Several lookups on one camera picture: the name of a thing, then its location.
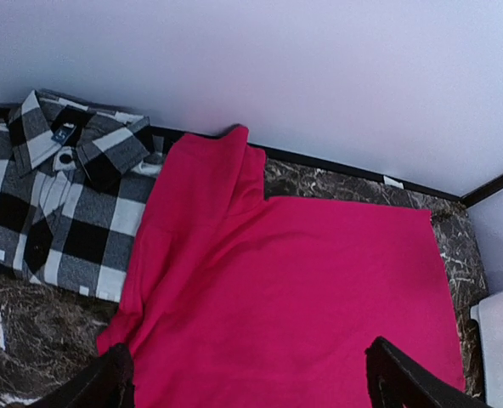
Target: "pink fabric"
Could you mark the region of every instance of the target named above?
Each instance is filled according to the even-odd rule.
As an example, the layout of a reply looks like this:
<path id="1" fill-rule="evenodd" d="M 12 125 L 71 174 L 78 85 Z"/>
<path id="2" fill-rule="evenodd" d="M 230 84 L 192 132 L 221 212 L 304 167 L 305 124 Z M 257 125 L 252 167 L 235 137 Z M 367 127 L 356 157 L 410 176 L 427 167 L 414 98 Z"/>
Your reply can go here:
<path id="1" fill-rule="evenodd" d="M 99 352 L 126 343 L 137 407 L 366 407 L 384 336 L 464 389 L 430 212 L 263 199 L 262 150 L 236 128 L 172 148 Z"/>

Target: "plaid shirt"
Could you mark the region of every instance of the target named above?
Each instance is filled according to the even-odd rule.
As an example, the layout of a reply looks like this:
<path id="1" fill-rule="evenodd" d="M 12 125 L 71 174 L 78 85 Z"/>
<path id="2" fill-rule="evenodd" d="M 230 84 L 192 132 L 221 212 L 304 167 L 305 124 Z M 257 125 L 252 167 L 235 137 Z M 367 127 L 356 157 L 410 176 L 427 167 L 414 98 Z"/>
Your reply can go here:
<path id="1" fill-rule="evenodd" d="M 154 139 L 145 116 L 53 93 L 0 117 L 0 273 L 119 301 L 161 170 Z"/>

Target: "marble surface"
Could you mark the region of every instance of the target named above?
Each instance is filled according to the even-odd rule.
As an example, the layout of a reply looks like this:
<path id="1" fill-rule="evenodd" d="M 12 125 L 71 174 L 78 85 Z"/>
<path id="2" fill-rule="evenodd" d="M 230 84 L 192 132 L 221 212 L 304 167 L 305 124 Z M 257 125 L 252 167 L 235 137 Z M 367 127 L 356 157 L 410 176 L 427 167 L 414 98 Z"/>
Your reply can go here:
<path id="1" fill-rule="evenodd" d="M 483 395 L 478 328 L 468 309 L 488 295 L 465 208 L 454 202 L 268 160 L 267 196 L 303 196 L 429 208 L 454 300 L 467 392 Z M 66 382 L 96 354 L 95 338 L 116 304 L 0 276 L 0 406 L 27 404 Z"/>

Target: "black trim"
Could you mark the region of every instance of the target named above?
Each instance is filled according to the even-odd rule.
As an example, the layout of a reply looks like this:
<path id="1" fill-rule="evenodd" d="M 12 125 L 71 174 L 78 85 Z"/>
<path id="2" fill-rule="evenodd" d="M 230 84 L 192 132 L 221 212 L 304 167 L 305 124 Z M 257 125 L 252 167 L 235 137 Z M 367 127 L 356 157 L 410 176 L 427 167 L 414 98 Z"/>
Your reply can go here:
<path id="1" fill-rule="evenodd" d="M 472 207 L 501 190 L 503 190 L 503 174 L 465 195 L 461 198 L 461 202 L 467 207 Z"/>
<path id="2" fill-rule="evenodd" d="M 178 141 L 178 139 L 180 139 L 185 134 L 184 131 L 167 129 L 165 127 L 151 126 L 150 128 L 154 135 L 162 136 L 163 138 L 165 138 L 166 140 L 165 148 L 163 149 L 165 152 L 168 152 L 168 150 L 172 147 L 174 142 Z M 193 134 L 206 138 L 212 138 L 212 136 L 205 134 L 200 133 L 193 133 Z M 360 179 L 376 181 L 377 183 L 384 182 L 384 176 L 382 174 L 370 172 L 368 170 L 363 170 L 361 168 L 346 166 L 345 164 L 335 163 L 333 161 L 323 159 L 317 159 L 314 157 L 305 156 L 298 153 L 292 153 L 290 151 L 279 150 L 272 147 L 261 146 L 259 144 L 250 144 L 250 145 L 265 150 L 267 157 L 271 159 L 280 160 L 282 162 L 289 162 L 293 164 L 300 164 L 302 166 L 321 168 L 323 170 L 327 170 L 334 173 L 346 174 L 347 176 L 359 177 Z M 444 193 L 443 191 L 435 189 L 430 189 L 429 187 L 411 183 L 409 181 L 399 180 L 396 178 L 390 178 L 390 179 L 394 179 L 400 183 L 403 183 L 405 190 L 416 191 L 418 193 L 427 194 L 429 196 L 443 198 L 448 201 L 461 200 L 461 198 L 458 197 L 457 195 Z"/>

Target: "folded shirt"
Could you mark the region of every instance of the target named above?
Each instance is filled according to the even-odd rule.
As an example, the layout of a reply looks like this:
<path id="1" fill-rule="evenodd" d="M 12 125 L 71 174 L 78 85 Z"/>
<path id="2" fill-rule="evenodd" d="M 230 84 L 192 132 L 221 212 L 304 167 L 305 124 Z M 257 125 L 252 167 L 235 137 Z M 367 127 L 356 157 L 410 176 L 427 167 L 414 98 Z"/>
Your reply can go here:
<path id="1" fill-rule="evenodd" d="M 265 200 L 264 151 L 247 134 L 185 135 L 148 200 L 98 339 L 101 354 L 129 346 L 136 405 L 370 406 L 378 336 L 464 389 L 431 212 Z"/>
<path id="2" fill-rule="evenodd" d="M 0 118 L 0 273 L 119 301 L 154 138 L 146 116 L 41 91 Z"/>

